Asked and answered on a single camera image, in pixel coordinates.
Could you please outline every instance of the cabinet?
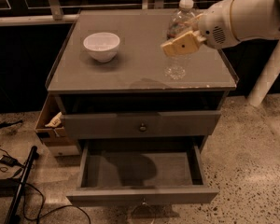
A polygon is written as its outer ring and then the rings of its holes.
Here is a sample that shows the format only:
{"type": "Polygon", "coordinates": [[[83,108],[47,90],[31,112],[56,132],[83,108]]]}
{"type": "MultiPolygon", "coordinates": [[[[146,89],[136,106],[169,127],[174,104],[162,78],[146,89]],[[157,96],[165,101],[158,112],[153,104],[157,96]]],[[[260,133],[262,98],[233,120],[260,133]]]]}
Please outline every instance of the cabinet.
{"type": "Polygon", "coordinates": [[[179,57],[186,75],[165,75],[171,9],[82,11],[56,62],[48,91],[67,135],[81,152],[71,203],[87,205],[209,203],[200,154],[237,77],[219,50],[202,46],[179,57]],[[109,63],[93,60],[82,42],[95,32],[120,39],[109,63]]]}

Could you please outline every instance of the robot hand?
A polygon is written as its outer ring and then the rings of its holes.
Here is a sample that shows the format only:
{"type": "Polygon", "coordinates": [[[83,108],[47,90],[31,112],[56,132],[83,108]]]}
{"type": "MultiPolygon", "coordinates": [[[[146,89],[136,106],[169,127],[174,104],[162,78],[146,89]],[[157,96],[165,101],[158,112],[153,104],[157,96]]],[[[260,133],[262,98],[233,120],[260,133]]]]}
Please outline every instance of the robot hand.
{"type": "Polygon", "coordinates": [[[280,0],[223,0],[189,22],[197,26],[161,45],[167,56],[196,52],[202,43],[224,49],[251,39],[280,39],[280,0]]]}

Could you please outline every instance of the speckled concrete floor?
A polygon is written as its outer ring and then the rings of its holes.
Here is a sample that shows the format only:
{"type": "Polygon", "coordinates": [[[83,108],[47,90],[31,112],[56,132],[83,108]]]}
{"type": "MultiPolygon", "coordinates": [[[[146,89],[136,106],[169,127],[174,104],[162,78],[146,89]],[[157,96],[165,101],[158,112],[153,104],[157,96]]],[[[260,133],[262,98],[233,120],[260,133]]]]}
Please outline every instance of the speckled concrete floor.
{"type": "MultiPolygon", "coordinates": [[[[37,145],[40,157],[29,182],[46,196],[42,211],[45,214],[69,204],[65,193],[76,186],[79,157],[54,158],[49,153],[34,132],[38,115],[39,112],[0,114],[0,122],[23,119],[23,124],[0,130],[0,148],[24,162],[30,147],[37,145]]],[[[210,204],[153,206],[154,223],[280,223],[280,94],[269,95],[257,108],[244,97],[229,97],[202,159],[207,182],[219,188],[218,196],[210,204]]],[[[13,172],[15,169],[0,173],[0,178],[10,177],[13,172]]],[[[26,214],[32,218],[40,198],[30,189],[26,195],[26,214]]],[[[10,197],[0,197],[0,223],[5,221],[10,202],[10,197]]],[[[121,224],[132,223],[134,206],[83,209],[91,223],[121,224]]],[[[21,218],[20,223],[31,222],[21,218]]],[[[66,208],[41,223],[87,223],[87,219],[78,210],[66,208]]]]}

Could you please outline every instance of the white pole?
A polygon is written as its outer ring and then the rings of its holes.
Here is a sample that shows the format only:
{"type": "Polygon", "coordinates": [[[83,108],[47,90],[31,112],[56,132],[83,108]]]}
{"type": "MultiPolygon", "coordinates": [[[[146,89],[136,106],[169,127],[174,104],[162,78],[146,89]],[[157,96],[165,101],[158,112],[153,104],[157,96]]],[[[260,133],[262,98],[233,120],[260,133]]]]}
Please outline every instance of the white pole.
{"type": "Polygon", "coordinates": [[[271,86],[280,74],[280,40],[273,50],[269,61],[264,66],[254,88],[249,93],[247,101],[252,106],[259,106],[271,86]]]}

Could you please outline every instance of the gray table surface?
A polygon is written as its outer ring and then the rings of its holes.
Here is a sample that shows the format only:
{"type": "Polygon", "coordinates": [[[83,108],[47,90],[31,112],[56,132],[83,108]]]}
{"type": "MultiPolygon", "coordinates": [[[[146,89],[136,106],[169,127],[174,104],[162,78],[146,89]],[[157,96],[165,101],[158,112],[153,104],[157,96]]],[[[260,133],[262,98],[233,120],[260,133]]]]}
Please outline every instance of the gray table surface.
{"type": "Polygon", "coordinates": [[[161,43],[166,41],[172,13],[171,9],[81,11],[48,91],[234,90],[236,81],[217,50],[202,45],[190,55],[164,55],[161,43]],[[84,38],[97,32],[120,37],[119,53],[109,63],[96,62],[83,48],[84,38]],[[186,69],[179,80],[165,75],[165,69],[176,61],[186,69]]]}

